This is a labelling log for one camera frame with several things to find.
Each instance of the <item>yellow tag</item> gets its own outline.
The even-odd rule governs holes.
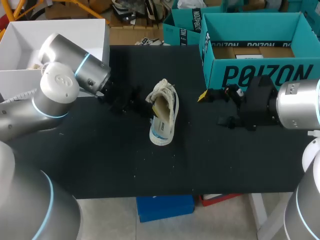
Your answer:
[[[158,118],[159,113],[157,113],[157,109],[155,108],[155,106],[152,106],[152,110],[155,113],[156,117]]]
[[[208,91],[208,90],[205,90],[205,92],[200,95],[200,97],[199,97],[199,99],[198,99],[198,102],[206,96],[207,91]]]

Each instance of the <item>black tabletop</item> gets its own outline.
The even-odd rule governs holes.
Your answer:
[[[18,161],[34,165],[78,199],[171,194],[289,192],[303,175],[305,131],[257,131],[216,125],[232,102],[197,103],[206,89],[197,46],[111,46],[112,73],[143,86],[175,85],[180,108],[171,144],[149,139],[150,121],[113,115],[93,97],[78,98],[57,129],[9,142]]]

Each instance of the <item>red box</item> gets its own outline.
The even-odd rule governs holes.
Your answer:
[[[242,195],[242,193],[223,194],[221,196],[217,196],[217,197],[214,197],[214,198],[211,198],[211,199],[208,199],[208,200],[204,200],[203,196],[199,195],[199,199],[200,199],[202,205],[204,207],[206,207],[206,206],[209,206],[209,205],[212,205],[212,204],[220,203],[220,202],[222,202],[224,200],[235,198],[235,197],[240,196],[240,195]]]

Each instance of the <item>white box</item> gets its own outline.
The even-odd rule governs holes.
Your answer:
[[[53,33],[59,33],[109,64],[109,27],[104,19],[10,22],[0,42],[0,93],[4,99],[39,86],[40,70],[27,70],[38,60],[39,50]]]

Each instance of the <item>white sneaker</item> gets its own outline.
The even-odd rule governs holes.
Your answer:
[[[155,85],[145,100],[153,104],[152,109],[157,115],[151,120],[151,142],[158,146],[168,145],[174,138],[179,110],[179,98],[174,86],[164,78]]]

